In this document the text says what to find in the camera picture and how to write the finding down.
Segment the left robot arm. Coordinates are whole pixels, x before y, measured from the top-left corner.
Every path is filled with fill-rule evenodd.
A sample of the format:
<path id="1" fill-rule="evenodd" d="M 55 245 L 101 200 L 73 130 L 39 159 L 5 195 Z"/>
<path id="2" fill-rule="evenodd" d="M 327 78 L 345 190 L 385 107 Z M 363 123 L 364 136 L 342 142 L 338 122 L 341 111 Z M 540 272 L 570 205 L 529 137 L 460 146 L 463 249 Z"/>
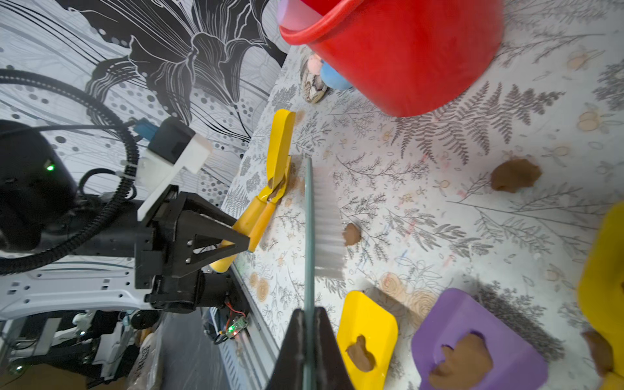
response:
<path id="1" fill-rule="evenodd" d="M 126 165 L 109 198 L 84 192 L 60 161 L 44 128 L 1 123 L 1 261 L 5 276 L 38 271 L 69 255 L 132 257 L 132 289 L 88 289 L 87 303 L 103 297 L 108 307 L 186 314 L 199 307 L 249 308 L 230 271 L 205 267 L 245 251 L 250 240 L 235 219 L 195 193 L 172 184 L 179 169 L 192 170 L 208 155 L 206 140 L 179 120 L 165 120 L 147 153 L 163 162 L 151 172 L 149 196 L 138 201 L 140 152 L 130 126 L 102 102 L 69 84 L 31 72 L 4 70 L 1 81 L 45 89 L 94 113 L 102 130 L 123 143 Z"/>

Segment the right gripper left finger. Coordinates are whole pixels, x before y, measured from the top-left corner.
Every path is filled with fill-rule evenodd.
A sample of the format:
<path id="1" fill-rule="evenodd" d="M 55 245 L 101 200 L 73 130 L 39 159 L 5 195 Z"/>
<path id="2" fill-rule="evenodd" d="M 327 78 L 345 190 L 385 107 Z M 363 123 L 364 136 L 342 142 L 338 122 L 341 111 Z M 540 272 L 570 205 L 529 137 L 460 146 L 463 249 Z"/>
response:
<path id="1" fill-rule="evenodd" d="M 266 390 L 303 389 L 306 363 L 305 311 L 294 310 Z"/>

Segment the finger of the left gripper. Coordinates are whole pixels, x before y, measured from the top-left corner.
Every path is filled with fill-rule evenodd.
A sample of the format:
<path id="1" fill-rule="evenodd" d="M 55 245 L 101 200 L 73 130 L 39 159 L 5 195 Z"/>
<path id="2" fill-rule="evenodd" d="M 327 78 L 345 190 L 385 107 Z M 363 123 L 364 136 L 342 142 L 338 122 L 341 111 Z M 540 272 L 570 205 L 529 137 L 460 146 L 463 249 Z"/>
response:
<path id="1" fill-rule="evenodd" d="M 239 232 L 233 229 L 235 219 L 200 196 L 180 192 L 175 200 L 175 242 L 193 244 L 199 237 L 201 244 L 208 241 L 239 242 Z"/>
<path id="2" fill-rule="evenodd" d="M 217 260 L 247 251 L 250 238 L 239 232 L 239 242 L 237 244 L 230 241 L 221 241 L 216 244 L 208 241 L 201 244 L 199 237 L 192 244 L 177 244 L 174 240 L 172 244 L 172 276 L 181 278 L 199 271 L 204 266 L 214 263 Z"/>

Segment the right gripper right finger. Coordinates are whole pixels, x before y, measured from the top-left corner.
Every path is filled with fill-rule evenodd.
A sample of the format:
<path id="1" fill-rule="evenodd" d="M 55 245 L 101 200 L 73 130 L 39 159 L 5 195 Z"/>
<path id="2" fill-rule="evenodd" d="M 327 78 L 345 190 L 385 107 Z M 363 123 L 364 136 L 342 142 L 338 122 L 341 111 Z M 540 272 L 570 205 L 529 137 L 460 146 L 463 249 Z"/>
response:
<path id="1" fill-rule="evenodd" d="M 315 307 L 314 312 L 314 363 L 314 389 L 354 390 L 328 314 L 323 307 Z"/>

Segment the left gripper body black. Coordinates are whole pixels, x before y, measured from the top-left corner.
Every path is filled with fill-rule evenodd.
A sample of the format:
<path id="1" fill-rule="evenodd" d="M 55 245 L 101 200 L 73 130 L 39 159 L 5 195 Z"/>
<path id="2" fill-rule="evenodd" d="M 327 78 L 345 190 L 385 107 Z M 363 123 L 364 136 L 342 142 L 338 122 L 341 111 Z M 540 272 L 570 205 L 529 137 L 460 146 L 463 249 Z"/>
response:
<path id="1" fill-rule="evenodd" d="M 167 189 L 138 223 L 135 287 L 155 310 L 193 312 L 234 300 L 232 274 L 207 272 L 234 218 L 195 193 Z"/>

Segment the yellow trowel blue tip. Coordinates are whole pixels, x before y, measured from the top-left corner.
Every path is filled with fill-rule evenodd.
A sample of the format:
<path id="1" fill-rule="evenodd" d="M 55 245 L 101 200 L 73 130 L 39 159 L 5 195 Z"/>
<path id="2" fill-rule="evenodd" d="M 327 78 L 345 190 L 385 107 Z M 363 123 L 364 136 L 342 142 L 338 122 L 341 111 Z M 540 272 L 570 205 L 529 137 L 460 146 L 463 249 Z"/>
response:
<path id="1" fill-rule="evenodd" d="M 245 251 L 255 252 L 278 201 L 288 188 L 292 160 L 289 150 L 295 119 L 296 114 L 289 110 L 278 110 L 274 115 L 266 158 L 267 185 L 232 227 L 250 239 Z"/>

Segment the green cleaning brush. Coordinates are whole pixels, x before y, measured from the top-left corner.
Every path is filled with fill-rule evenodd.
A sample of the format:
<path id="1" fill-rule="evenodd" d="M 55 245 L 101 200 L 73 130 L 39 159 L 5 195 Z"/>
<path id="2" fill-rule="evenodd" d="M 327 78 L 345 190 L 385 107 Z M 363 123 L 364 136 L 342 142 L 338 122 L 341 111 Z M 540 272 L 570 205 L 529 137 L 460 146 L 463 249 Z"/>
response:
<path id="1" fill-rule="evenodd" d="M 316 389 L 315 279 L 344 279 L 344 241 L 340 213 L 333 199 L 327 170 L 315 167 L 311 157 L 305 167 L 305 364 L 302 388 Z"/>

